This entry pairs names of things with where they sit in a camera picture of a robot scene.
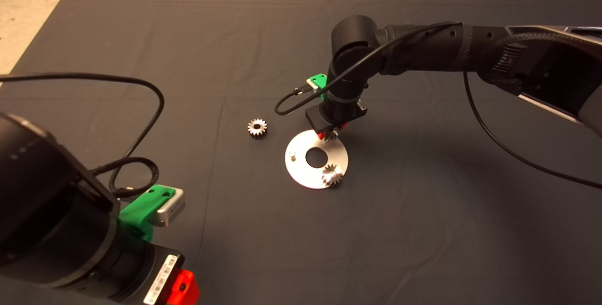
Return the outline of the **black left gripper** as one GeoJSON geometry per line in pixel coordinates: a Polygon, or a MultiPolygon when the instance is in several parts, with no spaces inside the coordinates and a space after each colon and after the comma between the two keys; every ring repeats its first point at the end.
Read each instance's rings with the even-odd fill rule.
{"type": "Polygon", "coordinates": [[[200,300],[195,275],[181,269],[185,256],[178,250],[142,240],[115,240],[107,258],[104,285],[114,303],[197,305],[200,300]]]}

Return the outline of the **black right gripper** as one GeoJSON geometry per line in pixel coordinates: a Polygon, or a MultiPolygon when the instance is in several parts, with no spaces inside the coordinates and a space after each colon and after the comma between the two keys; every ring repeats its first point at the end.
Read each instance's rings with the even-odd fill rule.
{"type": "Polygon", "coordinates": [[[368,108],[361,100],[352,103],[324,100],[307,108],[305,116],[319,140],[325,141],[327,132],[336,128],[344,130],[351,121],[363,117],[367,111],[368,108]]]}

